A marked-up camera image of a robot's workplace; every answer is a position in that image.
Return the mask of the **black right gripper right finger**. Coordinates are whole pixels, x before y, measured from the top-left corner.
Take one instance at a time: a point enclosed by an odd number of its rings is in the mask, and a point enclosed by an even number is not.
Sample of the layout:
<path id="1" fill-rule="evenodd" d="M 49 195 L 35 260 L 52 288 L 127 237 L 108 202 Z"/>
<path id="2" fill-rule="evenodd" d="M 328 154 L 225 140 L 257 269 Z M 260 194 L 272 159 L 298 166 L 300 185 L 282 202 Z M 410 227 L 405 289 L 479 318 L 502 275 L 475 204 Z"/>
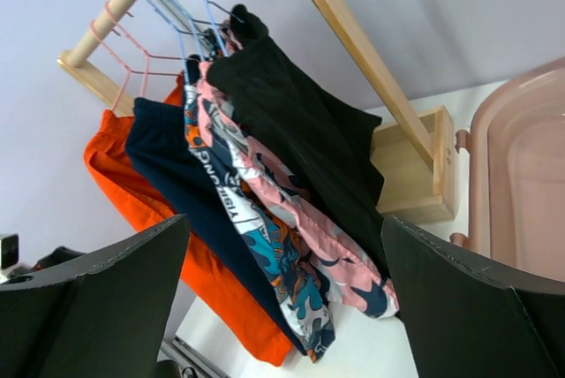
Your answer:
<path id="1" fill-rule="evenodd" d="M 394 216 L 381 240 L 421 377 L 562 377 L 564 284 Z"/>

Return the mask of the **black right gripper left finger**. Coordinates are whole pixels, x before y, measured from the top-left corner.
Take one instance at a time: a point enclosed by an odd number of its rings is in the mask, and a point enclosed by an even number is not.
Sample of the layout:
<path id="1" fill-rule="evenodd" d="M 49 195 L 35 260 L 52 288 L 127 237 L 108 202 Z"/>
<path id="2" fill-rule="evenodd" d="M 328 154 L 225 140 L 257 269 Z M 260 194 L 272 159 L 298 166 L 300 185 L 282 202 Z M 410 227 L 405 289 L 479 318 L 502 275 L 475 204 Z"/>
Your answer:
<path id="1" fill-rule="evenodd" d="M 1 286 L 3 377 L 178 377 L 158 353 L 189 225 L 140 233 Z"/>

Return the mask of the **pink patterned shorts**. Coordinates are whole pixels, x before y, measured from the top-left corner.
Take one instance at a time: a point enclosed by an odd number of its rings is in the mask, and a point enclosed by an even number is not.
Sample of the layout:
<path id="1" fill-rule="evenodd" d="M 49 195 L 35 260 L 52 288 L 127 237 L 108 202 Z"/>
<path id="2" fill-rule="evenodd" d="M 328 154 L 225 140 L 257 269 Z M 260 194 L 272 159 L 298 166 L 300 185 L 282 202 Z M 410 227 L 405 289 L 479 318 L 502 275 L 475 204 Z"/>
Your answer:
<path id="1" fill-rule="evenodd" d="M 207 83 L 211 64 L 204 63 L 205 98 L 218 109 L 216 124 L 226 127 L 222 135 L 235 151 L 233 166 L 265 208 L 299 235 L 310 264 L 329 281 L 328 302 L 355 307 L 372 318 L 395 315 L 392 283 L 349 235 L 309 202 L 307 191 L 292 184 L 294 174 L 268 148 L 244 136 L 232 119 L 231 104 Z"/>

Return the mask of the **blue orange patterned shorts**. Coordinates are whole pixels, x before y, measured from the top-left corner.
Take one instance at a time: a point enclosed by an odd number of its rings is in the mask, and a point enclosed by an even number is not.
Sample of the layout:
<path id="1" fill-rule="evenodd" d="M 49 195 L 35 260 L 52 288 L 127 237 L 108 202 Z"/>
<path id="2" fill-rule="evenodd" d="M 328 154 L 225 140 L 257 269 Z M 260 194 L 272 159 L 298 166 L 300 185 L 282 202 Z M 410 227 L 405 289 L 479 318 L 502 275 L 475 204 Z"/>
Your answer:
<path id="1" fill-rule="evenodd" d="M 272 288 L 283 319 L 299 347 L 315 363 L 335 341 L 328 309 L 329 281 L 309 262 L 299 235 L 273 215 L 239 176 L 235 151 L 217 125 L 218 109 L 205 98 L 203 67 L 198 55 L 186 59 L 185 139 L 202 164 L 237 234 L 244 241 Z"/>

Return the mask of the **navy blue shorts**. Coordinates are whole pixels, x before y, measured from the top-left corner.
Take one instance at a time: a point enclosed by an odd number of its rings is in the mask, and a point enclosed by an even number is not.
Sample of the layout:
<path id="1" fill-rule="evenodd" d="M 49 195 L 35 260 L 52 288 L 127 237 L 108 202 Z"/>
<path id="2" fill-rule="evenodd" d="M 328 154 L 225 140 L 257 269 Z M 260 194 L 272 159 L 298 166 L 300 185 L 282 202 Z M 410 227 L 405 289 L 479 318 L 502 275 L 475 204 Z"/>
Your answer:
<path id="1" fill-rule="evenodd" d="M 192 156 L 184 136 L 181 107 L 138 98 L 125 143 L 133 168 L 191 226 L 189 251 L 201 254 L 198 241 L 219 261 L 219 276 L 206 303 L 256 358 L 279 366 L 290 348 L 305 349 L 290 330 L 275 293 L 237 234 L 215 187 Z"/>

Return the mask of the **pink wire hanger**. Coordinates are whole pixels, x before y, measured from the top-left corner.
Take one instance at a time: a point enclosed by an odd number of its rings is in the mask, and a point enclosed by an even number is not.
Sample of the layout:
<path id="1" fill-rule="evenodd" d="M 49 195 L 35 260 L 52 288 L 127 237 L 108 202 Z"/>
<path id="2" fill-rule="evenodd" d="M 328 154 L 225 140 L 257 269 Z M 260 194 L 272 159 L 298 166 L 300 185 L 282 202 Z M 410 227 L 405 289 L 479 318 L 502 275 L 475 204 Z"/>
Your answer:
<path id="1" fill-rule="evenodd" d="M 98 34 L 94 25 L 94 20 L 90 22 L 89 27 L 95 39 L 106 49 L 106 51 L 117 61 L 117 63 L 124 70 L 124 79 L 117 91 L 114 101 L 110 104 L 110 107 L 114 112 L 120 113 L 122 116 L 131 116 L 132 101 L 129 101 L 129 104 L 127 106 L 124 106 L 123 102 L 126 102 L 127 98 L 129 97 L 129 95 L 126 93 L 126 87 L 132 75 L 132 70 Z"/>
<path id="2" fill-rule="evenodd" d="M 112 22 L 114 27 L 118 28 L 117 34 L 119 36 L 124 36 L 142 55 L 144 58 L 143 68 L 141 70 L 132 69 L 121 57 L 121 59 L 131 68 L 132 75 L 140 75 L 141 76 L 141 84 L 139 90 L 139 97 L 144 97 L 147 92 L 147 83 L 150 76 L 162 76 L 162 77 L 169 77 L 169 76 L 176 76 L 173 72 L 158 72 L 153 71 L 151 69 L 151 63 L 153 60 L 156 61 L 180 61 L 181 57 L 176 56 L 165 56 L 165 55 L 157 55 L 151 53 L 148 49 L 146 49 L 143 45 L 141 45 L 130 33 L 129 31 L 119 23 L 117 16 L 112 12 L 109 7 L 109 1 L 107 1 L 104 5 L 104 12 L 108 19 Z"/>

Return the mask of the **black shorts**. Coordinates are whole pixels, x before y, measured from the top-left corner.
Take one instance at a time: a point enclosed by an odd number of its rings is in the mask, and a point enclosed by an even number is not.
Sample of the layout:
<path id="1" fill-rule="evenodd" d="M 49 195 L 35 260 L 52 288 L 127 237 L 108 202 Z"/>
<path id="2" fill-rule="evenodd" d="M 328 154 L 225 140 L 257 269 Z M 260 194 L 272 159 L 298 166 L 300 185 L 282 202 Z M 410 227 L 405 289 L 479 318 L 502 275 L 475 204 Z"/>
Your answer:
<path id="1" fill-rule="evenodd" d="M 312 203 L 389 277 L 376 210 L 385 178 L 370 161 L 380 117 L 320 87 L 245 5 L 232 8 L 229 30 L 241 47 L 215 61 L 207 81 L 229 97 L 242 126 L 305 184 Z"/>

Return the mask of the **blue wire hanger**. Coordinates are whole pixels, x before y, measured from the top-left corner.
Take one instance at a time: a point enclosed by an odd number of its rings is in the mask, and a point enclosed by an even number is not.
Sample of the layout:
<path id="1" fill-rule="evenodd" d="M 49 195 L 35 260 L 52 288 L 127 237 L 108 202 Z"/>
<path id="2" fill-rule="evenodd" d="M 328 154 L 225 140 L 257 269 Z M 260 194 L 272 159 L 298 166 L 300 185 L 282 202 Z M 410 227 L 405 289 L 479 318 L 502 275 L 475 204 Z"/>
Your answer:
<path id="1" fill-rule="evenodd" d="M 180 2 L 178 0 L 151 0 L 158 6 L 168 19 L 176 25 L 182 34 L 191 36 L 196 42 L 197 47 L 203 50 L 204 56 L 210 54 L 213 46 L 207 41 L 202 34 L 202 29 L 197 25 L 191 26 L 188 20 L 189 13 L 183 14 L 180 10 Z"/>
<path id="2" fill-rule="evenodd" d="M 211 11 L 211 7 L 215 7 L 216 9 L 228 14 L 230 17 L 233 17 L 238 21 L 240 21 L 240 18 L 233 15 L 231 13 L 231 11 L 224 9 L 218 3 L 216 3 L 212 0 L 201 0 L 201 1 L 205 6 L 205 10 L 206 10 L 206 13 L 207 13 L 207 16 L 208 16 L 208 20 L 206 21 L 206 23 L 208 23 L 212 27 L 214 34 L 215 34 L 215 39 L 217 40 L 218 45 L 220 46 L 220 49 L 221 49 L 223 56 L 228 57 L 230 55 L 230 53 L 226 49 L 224 39 L 222 38 L 221 33 L 220 33 L 220 25 L 217 22 L 215 22 L 215 18 L 213 16 L 212 11 Z"/>
<path id="3" fill-rule="evenodd" d="M 154 12 L 176 33 L 181 54 L 185 54 L 184 36 L 191 36 L 196 41 L 198 54 L 206 60 L 214 60 L 228 55 L 224 39 L 221 37 L 221 26 L 214 21 L 209 9 L 210 5 L 226 12 L 211 0 L 202 0 L 207 8 L 209 21 L 195 19 L 178 0 L 145 0 Z"/>

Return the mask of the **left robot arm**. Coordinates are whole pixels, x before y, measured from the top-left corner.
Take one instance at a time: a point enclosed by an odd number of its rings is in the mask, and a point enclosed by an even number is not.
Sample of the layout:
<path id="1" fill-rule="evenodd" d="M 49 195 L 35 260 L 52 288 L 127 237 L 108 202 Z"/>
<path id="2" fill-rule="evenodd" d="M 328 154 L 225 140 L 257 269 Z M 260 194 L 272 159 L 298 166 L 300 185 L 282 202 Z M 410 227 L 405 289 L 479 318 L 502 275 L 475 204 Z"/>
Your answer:
<path id="1" fill-rule="evenodd" d="M 3 377 L 181 377 L 159 352 L 189 242 L 174 215 L 81 253 L 1 270 Z"/>

